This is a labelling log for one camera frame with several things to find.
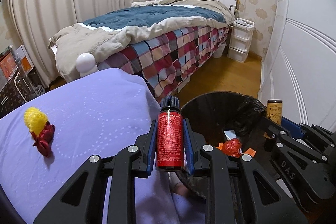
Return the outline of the white plastic drawer unit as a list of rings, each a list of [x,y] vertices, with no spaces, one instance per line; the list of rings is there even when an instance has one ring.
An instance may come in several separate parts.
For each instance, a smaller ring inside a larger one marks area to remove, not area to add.
[[[252,42],[255,23],[253,21],[237,18],[231,31],[231,39],[228,47],[228,57],[240,63],[247,59]]]

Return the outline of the red small bottle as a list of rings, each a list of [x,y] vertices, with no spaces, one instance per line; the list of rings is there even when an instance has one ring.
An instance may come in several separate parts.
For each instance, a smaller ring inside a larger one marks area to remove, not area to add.
[[[183,119],[179,99],[175,96],[161,101],[156,152],[157,170],[171,172],[184,167]]]

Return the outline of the plaid bed sheet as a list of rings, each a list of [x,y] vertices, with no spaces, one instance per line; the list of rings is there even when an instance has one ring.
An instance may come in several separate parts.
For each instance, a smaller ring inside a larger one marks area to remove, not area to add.
[[[119,68],[142,77],[159,102],[175,92],[220,46],[229,28],[187,27],[128,45],[98,64],[99,70]]]

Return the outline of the white wardrobe door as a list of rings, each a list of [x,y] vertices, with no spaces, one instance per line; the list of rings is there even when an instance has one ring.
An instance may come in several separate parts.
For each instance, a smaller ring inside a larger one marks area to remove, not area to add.
[[[259,100],[284,117],[335,131],[335,0],[277,0]]]

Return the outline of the orange white small box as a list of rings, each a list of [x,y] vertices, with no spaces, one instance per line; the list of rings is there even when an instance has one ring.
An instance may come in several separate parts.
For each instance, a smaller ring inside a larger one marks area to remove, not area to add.
[[[21,45],[15,50],[17,59],[21,62],[21,66],[26,74],[34,69],[33,62],[31,61],[29,54],[27,53],[25,46]]]

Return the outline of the orange paper scrap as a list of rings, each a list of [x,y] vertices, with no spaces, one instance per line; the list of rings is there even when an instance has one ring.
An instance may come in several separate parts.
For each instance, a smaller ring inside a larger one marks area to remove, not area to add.
[[[256,155],[256,151],[252,148],[248,148],[244,154],[250,155],[251,157],[254,157]]]

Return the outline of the red plastic bag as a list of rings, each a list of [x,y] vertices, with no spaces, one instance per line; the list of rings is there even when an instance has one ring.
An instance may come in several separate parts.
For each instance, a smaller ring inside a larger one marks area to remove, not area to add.
[[[237,138],[233,138],[223,143],[221,151],[227,156],[239,158],[242,155],[242,153],[240,152],[241,147],[242,145],[240,143],[240,140]]]

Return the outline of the yellow foam net bundle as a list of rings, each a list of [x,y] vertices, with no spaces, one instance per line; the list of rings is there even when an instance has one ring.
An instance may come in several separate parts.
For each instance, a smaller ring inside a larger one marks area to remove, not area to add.
[[[23,119],[34,139],[39,136],[44,130],[45,124],[49,121],[47,115],[36,107],[29,107],[25,111]]]

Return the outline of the dark red ribbon flower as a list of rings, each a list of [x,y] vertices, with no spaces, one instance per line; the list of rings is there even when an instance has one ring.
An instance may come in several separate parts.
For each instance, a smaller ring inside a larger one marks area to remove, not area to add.
[[[44,129],[39,133],[39,136],[31,132],[31,136],[34,139],[33,147],[35,146],[44,157],[51,157],[51,142],[53,141],[54,133],[55,126],[50,124],[50,122],[45,123]]]

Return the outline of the blue beige duvet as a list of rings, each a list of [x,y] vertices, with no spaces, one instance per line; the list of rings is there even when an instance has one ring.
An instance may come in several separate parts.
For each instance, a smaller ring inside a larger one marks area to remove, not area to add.
[[[229,8],[217,0],[134,2],[130,8],[62,28],[49,39],[49,46],[56,47],[56,69],[69,83],[80,77],[76,60],[82,53],[101,63],[130,44],[185,27],[220,29],[234,20]]]

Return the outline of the black trash bin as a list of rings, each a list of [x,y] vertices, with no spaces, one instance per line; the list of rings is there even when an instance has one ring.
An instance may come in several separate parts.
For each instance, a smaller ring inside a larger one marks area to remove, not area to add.
[[[256,161],[272,177],[276,172],[270,163],[270,155],[276,144],[276,137],[264,137],[259,123],[265,118],[265,106],[251,96],[233,92],[212,92],[198,96],[185,104],[182,115],[189,120],[191,129],[204,136],[207,143],[216,147],[224,141],[226,130],[233,130],[242,142],[243,149],[256,150]],[[230,196],[233,185],[228,172],[228,159],[218,154],[224,167],[218,177],[211,173],[208,177],[191,176],[185,170],[176,172],[183,185],[199,197]]]

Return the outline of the gold small bottle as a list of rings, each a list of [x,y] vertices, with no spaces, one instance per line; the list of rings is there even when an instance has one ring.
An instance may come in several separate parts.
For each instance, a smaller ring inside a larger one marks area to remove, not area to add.
[[[282,100],[268,100],[266,105],[266,117],[276,124],[282,121]]]

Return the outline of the purple table cloth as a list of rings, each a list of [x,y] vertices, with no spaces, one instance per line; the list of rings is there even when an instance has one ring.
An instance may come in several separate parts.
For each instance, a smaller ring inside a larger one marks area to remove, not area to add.
[[[52,156],[33,146],[23,114],[46,113],[55,126]],[[91,155],[109,157],[150,129],[159,104],[145,81],[121,69],[106,69],[63,85],[1,119],[1,186],[26,223]]]

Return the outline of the white camel milk powder sachet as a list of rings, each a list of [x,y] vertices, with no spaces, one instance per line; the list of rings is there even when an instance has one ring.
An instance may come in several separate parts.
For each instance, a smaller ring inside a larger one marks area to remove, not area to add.
[[[232,139],[238,139],[234,130],[225,130],[224,135],[226,136],[227,141]]]

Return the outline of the cardboard box with labels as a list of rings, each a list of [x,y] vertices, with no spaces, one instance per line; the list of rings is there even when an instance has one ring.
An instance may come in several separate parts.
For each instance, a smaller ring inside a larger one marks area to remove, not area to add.
[[[1,57],[1,84],[7,83],[16,70],[15,59],[11,52]]]

